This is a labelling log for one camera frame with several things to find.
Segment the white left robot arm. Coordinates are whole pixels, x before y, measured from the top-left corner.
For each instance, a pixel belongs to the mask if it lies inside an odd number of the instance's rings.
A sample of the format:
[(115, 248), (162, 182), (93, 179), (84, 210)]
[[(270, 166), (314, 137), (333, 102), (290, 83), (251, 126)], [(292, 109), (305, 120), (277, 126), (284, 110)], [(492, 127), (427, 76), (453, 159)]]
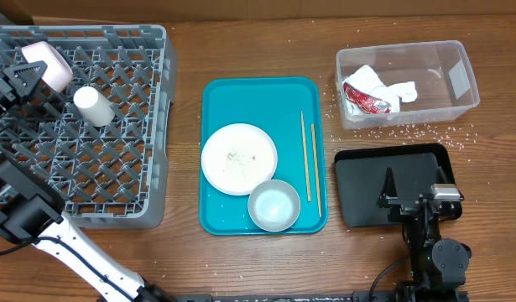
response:
[(123, 267), (70, 219), (61, 195), (0, 149), (0, 237), (11, 251), (33, 245), (81, 276), (104, 301), (170, 301), (161, 288)]

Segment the cream plastic cup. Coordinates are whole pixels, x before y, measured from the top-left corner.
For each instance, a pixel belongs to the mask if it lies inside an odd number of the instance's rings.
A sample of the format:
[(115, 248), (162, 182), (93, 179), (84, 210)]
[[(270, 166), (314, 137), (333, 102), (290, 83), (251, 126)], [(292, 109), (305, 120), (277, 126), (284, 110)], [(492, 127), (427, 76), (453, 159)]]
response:
[(106, 126), (115, 117), (111, 102), (92, 86), (79, 88), (73, 96), (73, 102), (83, 119), (94, 127)]

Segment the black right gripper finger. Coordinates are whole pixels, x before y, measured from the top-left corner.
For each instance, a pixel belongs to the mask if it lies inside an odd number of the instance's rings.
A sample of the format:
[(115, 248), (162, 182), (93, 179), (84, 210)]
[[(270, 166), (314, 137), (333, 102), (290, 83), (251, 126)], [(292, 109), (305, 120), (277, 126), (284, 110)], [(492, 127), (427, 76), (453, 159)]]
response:
[(454, 184), (446, 174), (445, 170), (439, 166), (436, 170), (436, 184), (451, 185)]
[(390, 208), (396, 204), (398, 194), (394, 182), (394, 173), (390, 166), (387, 167), (383, 187), (378, 197), (377, 206), (379, 208)]

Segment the grey small bowl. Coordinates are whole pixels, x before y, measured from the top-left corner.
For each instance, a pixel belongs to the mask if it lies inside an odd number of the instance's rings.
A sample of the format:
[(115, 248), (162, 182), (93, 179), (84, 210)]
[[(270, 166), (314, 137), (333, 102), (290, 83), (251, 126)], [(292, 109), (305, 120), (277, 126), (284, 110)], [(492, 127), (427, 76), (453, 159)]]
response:
[(283, 232), (292, 227), (301, 211), (295, 188), (282, 180), (267, 180), (252, 191), (248, 213), (253, 223), (266, 232)]

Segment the white paper napkin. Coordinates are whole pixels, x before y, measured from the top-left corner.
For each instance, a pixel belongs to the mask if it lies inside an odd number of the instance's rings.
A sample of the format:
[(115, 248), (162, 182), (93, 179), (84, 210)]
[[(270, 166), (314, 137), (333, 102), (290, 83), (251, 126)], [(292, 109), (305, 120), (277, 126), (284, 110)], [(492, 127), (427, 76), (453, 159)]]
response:
[[(413, 81), (386, 86), (378, 73), (369, 65), (363, 65), (353, 74), (341, 80), (341, 88), (346, 82), (359, 91), (375, 96), (390, 104), (390, 113), (400, 112), (402, 103), (411, 103), (418, 98), (418, 92)], [(366, 115), (356, 104), (346, 100), (347, 112), (352, 116)]]

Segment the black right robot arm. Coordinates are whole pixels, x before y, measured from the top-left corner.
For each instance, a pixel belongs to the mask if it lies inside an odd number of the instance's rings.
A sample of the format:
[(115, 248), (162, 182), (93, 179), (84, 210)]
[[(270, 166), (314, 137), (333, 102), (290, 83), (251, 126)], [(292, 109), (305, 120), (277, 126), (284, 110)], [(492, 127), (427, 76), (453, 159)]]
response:
[(397, 284), (387, 295), (390, 301), (466, 301), (458, 291), (466, 282), (466, 270), (472, 250), (464, 243), (440, 234), (443, 221), (453, 221), (462, 214), (464, 195), (437, 169), (437, 182), (415, 201), (400, 200), (393, 170), (388, 167), (377, 206), (388, 208), (388, 220), (402, 225), (402, 237), (409, 252), (386, 267), (373, 281), (367, 294), (373, 299), (380, 279), (405, 261), (410, 262), (412, 279)]

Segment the pink plastic bowl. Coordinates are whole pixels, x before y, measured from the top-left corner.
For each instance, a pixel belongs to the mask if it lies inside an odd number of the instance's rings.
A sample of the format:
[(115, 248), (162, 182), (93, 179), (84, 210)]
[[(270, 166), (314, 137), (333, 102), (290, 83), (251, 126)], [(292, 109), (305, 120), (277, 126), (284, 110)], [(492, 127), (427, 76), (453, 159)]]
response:
[(21, 48), (28, 63), (43, 61), (47, 68), (42, 80), (56, 92), (62, 92), (72, 81), (72, 69), (64, 57), (47, 42), (41, 41)]

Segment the red snack wrapper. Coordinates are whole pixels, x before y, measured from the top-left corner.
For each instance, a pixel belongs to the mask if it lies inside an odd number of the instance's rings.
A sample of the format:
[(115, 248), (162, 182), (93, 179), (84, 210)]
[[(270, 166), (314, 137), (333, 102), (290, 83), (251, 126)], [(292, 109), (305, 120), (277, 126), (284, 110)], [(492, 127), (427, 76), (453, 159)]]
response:
[(344, 82), (343, 90), (347, 99), (368, 114), (390, 113), (390, 104), (375, 96), (363, 93), (354, 86)]

